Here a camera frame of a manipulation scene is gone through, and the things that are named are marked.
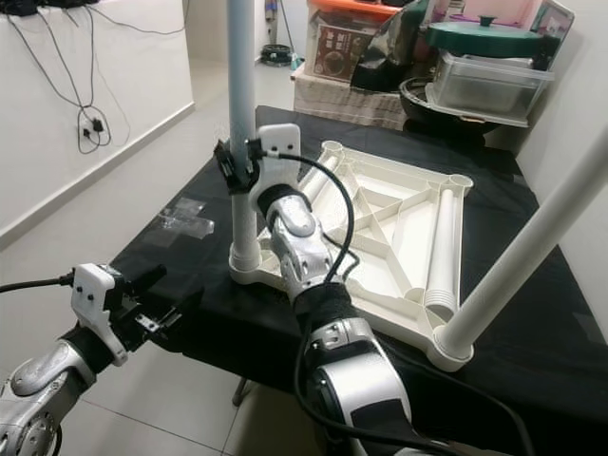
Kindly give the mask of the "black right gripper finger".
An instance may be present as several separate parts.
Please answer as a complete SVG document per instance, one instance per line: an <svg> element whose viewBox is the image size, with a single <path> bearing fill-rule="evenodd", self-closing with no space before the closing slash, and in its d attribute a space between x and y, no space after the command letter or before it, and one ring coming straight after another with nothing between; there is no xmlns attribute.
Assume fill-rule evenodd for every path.
<svg viewBox="0 0 608 456"><path fill-rule="evenodd" d="M224 178L229 195L248 194L253 186L253 169L248 163L243 163L232 152L227 141L218 141L214 148L214 160Z"/></svg>

